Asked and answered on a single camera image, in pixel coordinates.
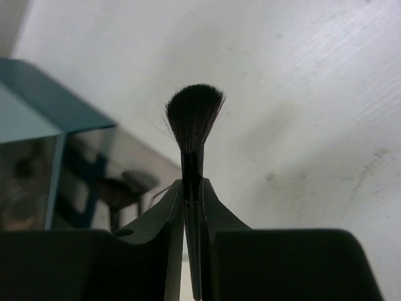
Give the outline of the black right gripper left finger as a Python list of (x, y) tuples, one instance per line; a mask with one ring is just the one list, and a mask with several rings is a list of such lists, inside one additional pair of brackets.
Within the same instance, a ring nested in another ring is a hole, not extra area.
[(178, 300), (184, 205), (176, 180), (150, 210), (117, 231), (114, 300)]

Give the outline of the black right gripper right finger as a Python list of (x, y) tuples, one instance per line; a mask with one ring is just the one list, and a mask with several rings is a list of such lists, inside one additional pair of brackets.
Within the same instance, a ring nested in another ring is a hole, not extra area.
[(211, 246), (219, 231), (246, 231), (251, 227), (242, 222), (217, 197), (209, 179), (200, 180), (200, 279), (202, 300), (213, 300)]

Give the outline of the clear acrylic drawer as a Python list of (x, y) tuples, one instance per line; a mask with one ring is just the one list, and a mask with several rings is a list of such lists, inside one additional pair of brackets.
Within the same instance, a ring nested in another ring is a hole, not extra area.
[(179, 167), (118, 129), (1, 145), (3, 231), (115, 231), (156, 203)]

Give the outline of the small black angled brush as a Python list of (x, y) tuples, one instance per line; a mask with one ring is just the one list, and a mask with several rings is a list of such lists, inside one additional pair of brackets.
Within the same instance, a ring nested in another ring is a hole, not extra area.
[(165, 115), (180, 149), (185, 213), (185, 235), (192, 293), (202, 299), (199, 186), (203, 178), (204, 146), (226, 96), (205, 83), (179, 90), (165, 106)]

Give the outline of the long black fan brush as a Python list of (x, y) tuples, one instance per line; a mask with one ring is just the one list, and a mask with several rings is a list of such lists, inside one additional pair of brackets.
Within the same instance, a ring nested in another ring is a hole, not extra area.
[(110, 214), (110, 231), (121, 228), (121, 211), (134, 204), (137, 205), (137, 216), (144, 210), (143, 196), (160, 184), (155, 176), (138, 170), (126, 170), (120, 178), (104, 177), (95, 180), (91, 190), (107, 206)]

